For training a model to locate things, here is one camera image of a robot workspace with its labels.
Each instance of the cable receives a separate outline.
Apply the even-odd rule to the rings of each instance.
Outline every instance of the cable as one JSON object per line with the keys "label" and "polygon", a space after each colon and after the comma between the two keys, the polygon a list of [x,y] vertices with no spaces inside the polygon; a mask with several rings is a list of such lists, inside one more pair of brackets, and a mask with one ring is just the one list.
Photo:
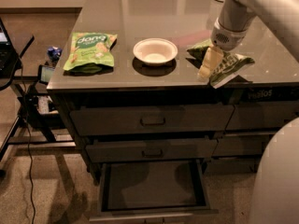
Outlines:
{"label": "cable", "polygon": [[31,223],[34,224],[35,223],[35,218],[36,218],[36,206],[35,206],[34,197],[33,197],[33,194],[34,194],[34,181],[33,181],[33,178],[32,178],[32,168],[33,168],[34,160],[33,160],[33,157],[32,157],[31,150],[30,150],[31,132],[30,132],[30,128],[29,128],[29,125],[28,125],[29,112],[28,112],[27,103],[26,103],[27,87],[26,87],[26,83],[23,80],[23,65],[22,65],[22,63],[21,63],[21,83],[24,87],[24,93],[23,93],[22,99],[23,99],[23,104],[24,104],[24,108],[25,108],[25,111],[26,111],[26,113],[25,113],[25,117],[26,117],[25,126],[26,126],[26,129],[28,131],[28,135],[29,135],[28,143],[27,143],[27,150],[28,150],[28,154],[29,154],[29,157],[30,157],[30,166],[29,166],[29,180],[30,180],[30,183],[31,183],[30,202],[31,202],[31,205],[34,209],[34,213],[33,213]]}

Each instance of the small white bowl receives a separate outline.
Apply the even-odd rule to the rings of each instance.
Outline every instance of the small white bowl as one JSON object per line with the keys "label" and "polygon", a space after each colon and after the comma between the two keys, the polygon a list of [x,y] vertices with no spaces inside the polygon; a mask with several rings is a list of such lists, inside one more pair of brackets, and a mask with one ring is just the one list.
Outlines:
{"label": "small white bowl", "polygon": [[138,42],[134,46],[133,54],[147,65],[158,66],[173,60],[178,54],[178,49],[168,40],[150,38]]}

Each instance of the green snack bag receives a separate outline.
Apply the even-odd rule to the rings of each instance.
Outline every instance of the green snack bag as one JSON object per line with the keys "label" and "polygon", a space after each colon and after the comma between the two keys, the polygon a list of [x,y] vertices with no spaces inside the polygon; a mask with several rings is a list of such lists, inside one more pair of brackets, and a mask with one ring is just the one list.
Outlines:
{"label": "green snack bag", "polygon": [[[206,51],[212,45],[211,40],[205,40],[196,43],[187,51],[200,63],[203,62],[206,56]],[[209,84],[217,89],[220,86],[226,84],[231,79],[238,76],[240,71],[250,67],[254,64],[254,60],[250,57],[235,54],[228,51],[223,51],[223,59],[215,67],[212,74],[209,76]]]}
{"label": "green snack bag", "polygon": [[100,72],[103,65],[113,67],[110,53],[117,35],[101,33],[73,33],[71,50],[64,65],[65,71],[93,74]]}
{"label": "green snack bag", "polygon": [[224,57],[222,62],[216,67],[209,78],[210,85],[215,89],[226,84],[228,81],[238,76],[240,71],[254,64],[254,60],[250,57],[233,54],[227,51],[224,51],[223,53]]}
{"label": "green snack bag", "polygon": [[196,60],[202,62],[204,60],[204,57],[206,55],[206,51],[211,44],[211,40],[205,40],[199,43],[196,43],[191,48],[187,49],[189,54],[191,54]]}

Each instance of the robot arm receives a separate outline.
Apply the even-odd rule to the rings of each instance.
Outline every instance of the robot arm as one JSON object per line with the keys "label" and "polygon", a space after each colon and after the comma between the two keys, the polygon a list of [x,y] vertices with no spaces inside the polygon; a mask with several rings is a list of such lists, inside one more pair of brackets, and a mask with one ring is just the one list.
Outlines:
{"label": "robot arm", "polygon": [[255,16],[299,62],[299,0],[225,0],[212,42],[223,50],[237,47]]}

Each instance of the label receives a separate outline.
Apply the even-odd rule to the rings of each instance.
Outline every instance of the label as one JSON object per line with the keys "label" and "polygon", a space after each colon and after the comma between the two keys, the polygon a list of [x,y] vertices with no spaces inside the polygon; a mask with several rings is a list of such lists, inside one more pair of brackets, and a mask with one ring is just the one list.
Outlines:
{"label": "label", "polygon": [[87,49],[94,47],[95,44],[99,42],[105,42],[106,40],[107,36],[102,34],[85,35],[77,41],[76,47],[80,49]]}
{"label": "label", "polygon": [[272,97],[272,90],[259,90],[248,94],[249,100],[259,100]]}

